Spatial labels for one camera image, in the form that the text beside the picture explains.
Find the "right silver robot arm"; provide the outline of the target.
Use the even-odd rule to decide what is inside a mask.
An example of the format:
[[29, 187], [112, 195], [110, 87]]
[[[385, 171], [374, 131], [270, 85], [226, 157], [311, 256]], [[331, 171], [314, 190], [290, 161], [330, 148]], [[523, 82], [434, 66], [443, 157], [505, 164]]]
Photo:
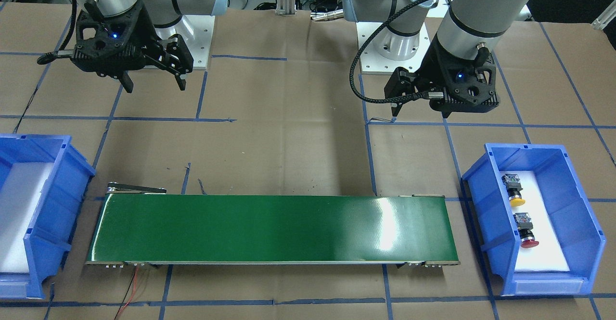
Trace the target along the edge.
[[188, 16], [223, 15], [228, 0], [72, 0], [69, 35], [56, 51], [41, 55], [39, 65], [69, 59], [83, 72], [120, 82], [127, 93], [129, 73], [154, 66], [173, 75], [180, 90], [197, 61], [196, 31]]

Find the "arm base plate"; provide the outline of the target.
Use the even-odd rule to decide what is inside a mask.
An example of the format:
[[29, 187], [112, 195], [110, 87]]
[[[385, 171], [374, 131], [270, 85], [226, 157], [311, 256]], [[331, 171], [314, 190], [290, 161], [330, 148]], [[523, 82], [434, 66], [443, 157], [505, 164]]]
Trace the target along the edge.
[[425, 24], [418, 34], [411, 37], [396, 35], [385, 28], [361, 54], [361, 73], [386, 75], [398, 66], [418, 70], [429, 45]]
[[214, 33], [214, 16], [183, 15], [175, 23], [154, 25], [156, 34], [168, 39], [174, 34], [182, 35], [193, 57], [195, 70], [206, 70]]

